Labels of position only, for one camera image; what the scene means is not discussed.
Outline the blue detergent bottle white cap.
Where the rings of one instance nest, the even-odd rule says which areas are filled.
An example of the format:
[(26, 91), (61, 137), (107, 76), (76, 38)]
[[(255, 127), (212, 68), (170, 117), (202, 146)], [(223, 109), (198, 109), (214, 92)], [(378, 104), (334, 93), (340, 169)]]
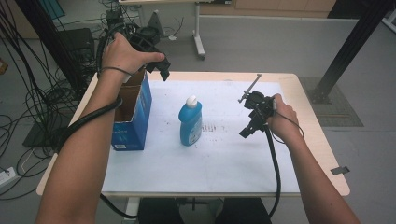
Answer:
[(195, 95), (190, 96), (181, 107), (178, 119), (180, 121), (179, 136), (181, 144), (191, 146), (202, 134), (202, 104)]

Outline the black computer tower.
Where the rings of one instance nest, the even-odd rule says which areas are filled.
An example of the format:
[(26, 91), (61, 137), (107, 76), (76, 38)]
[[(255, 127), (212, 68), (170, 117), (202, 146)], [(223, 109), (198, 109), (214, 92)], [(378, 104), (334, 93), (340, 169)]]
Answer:
[(106, 12), (106, 24), (109, 29), (124, 23), (124, 18), (122, 16), (122, 11), (120, 8), (109, 9)]

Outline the black equipment box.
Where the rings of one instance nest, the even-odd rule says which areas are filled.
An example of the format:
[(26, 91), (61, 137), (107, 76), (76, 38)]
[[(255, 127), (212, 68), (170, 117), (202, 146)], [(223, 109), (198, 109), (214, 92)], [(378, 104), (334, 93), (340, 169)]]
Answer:
[(94, 58), (94, 40), (89, 28), (59, 31), (58, 34), (75, 61), (85, 63)]

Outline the person's leg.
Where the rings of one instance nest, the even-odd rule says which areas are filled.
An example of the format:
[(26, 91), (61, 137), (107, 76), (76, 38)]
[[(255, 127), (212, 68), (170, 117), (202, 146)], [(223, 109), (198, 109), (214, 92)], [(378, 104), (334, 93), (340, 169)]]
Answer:
[(215, 224), (272, 224), (260, 198), (226, 198)]
[(138, 209), (139, 224), (184, 224), (173, 198), (143, 198)]

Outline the grey floor grate mat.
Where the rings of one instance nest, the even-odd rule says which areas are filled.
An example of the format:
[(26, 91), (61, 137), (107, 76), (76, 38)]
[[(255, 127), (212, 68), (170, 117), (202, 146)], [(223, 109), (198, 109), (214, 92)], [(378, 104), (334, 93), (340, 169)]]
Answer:
[(299, 80), (321, 127), (363, 127), (361, 119), (337, 85), (332, 88), (327, 99), (315, 103), (310, 95), (319, 77), (300, 77)]

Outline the person's right hand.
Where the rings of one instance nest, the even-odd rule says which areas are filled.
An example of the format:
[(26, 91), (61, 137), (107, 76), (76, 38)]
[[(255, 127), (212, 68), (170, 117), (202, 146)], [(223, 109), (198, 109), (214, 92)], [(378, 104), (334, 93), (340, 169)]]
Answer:
[(294, 109), (284, 103), (280, 94), (275, 95), (276, 112), (268, 119), (270, 130), (287, 146), (295, 145), (304, 140), (300, 129), (299, 120)]

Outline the blue cardboard box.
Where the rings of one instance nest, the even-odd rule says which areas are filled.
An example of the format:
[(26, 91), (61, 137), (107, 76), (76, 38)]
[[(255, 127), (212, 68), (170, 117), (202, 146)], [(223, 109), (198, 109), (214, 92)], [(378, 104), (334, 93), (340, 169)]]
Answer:
[(118, 151), (145, 148), (152, 96), (146, 71), (138, 72), (120, 88), (111, 146)]

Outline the person's left leg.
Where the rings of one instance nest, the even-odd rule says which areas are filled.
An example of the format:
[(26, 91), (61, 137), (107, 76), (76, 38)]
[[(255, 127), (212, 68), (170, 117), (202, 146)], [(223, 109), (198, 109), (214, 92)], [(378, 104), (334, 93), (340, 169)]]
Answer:
[(139, 224), (184, 224), (173, 198), (143, 198), (138, 209)]

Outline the black floor base plate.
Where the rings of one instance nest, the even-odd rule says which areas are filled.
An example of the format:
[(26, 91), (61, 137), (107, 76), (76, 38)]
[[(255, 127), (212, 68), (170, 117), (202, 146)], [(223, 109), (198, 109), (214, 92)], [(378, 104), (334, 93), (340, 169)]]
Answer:
[(25, 147), (57, 147), (65, 127), (35, 122), (22, 144)]

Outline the person's right leg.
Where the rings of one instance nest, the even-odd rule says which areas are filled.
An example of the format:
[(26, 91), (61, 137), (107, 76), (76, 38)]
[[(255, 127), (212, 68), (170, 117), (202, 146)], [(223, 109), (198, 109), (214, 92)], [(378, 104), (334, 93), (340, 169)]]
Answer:
[(260, 198), (226, 198), (215, 224), (272, 224)]

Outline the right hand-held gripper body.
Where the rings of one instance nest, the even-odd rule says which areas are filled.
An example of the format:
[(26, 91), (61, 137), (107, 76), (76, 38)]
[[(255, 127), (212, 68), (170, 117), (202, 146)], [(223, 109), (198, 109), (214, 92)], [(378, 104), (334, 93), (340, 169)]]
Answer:
[(243, 95), (238, 99), (238, 103), (241, 104), (244, 102), (244, 107), (251, 110), (249, 116), (252, 119), (260, 119), (262, 123), (266, 123), (275, 114), (276, 100), (274, 97), (265, 96), (259, 91), (252, 91), (261, 77), (261, 74), (257, 74), (257, 77), (250, 86), (243, 91)]

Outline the black metal post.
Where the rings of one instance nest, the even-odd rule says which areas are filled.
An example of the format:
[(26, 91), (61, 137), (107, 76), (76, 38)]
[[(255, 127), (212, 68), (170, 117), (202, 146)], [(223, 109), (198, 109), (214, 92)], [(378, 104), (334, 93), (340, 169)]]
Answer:
[(308, 92), (308, 97), (313, 104), (328, 104), (330, 102), (329, 95), (337, 81), (347, 70), (393, 4), (396, 4), (396, 0), (374, 0), (362, 13), (324, 76), (316, 87)]
[(82, 78), (81, 71), (60, 38), (52, 19), (41, 6), (40, 1), (15, 0), (15, 2), (46, 46), (54, 61), (61, 68), (74, 91), (84, 91), (87, 85)]

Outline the white desk frame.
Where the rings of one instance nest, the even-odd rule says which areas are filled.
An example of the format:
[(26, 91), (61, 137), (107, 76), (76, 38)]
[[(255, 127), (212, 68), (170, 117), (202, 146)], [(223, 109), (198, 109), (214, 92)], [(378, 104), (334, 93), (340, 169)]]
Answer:
[(141, 6), (144, 4), (177, 4), (177, 3), (193, 3), (194, 4), (194, 29), (192, 37), (197, 49), (198, 57), (203, 61), (205, 59), (205, 49), (200, 36), (200, 5), (202, 3), (210, 3), (214, 0), (118, 0), (121, 5), (125, 6)]

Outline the white power strip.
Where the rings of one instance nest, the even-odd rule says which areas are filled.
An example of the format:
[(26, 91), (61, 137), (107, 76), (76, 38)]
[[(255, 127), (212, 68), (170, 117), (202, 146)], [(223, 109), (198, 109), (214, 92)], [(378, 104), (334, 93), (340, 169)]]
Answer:
[(7, 168), (5, 171), (0, 173), (0, 188), (9, 184), (11, 181), (17, 178), (16, 172), (13, 167)]

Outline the white table leg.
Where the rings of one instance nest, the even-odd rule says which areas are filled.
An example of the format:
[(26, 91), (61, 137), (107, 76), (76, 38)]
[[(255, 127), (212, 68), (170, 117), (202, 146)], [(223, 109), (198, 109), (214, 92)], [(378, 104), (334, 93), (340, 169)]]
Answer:
[[(139, 204), (139, 198), (129, 198), (126, 204), (125, 213), (127, 215), (136, 216), (138, 214)], [(136, 218), (125, 218), (121, 224), (138, 224), (138, 220)]]

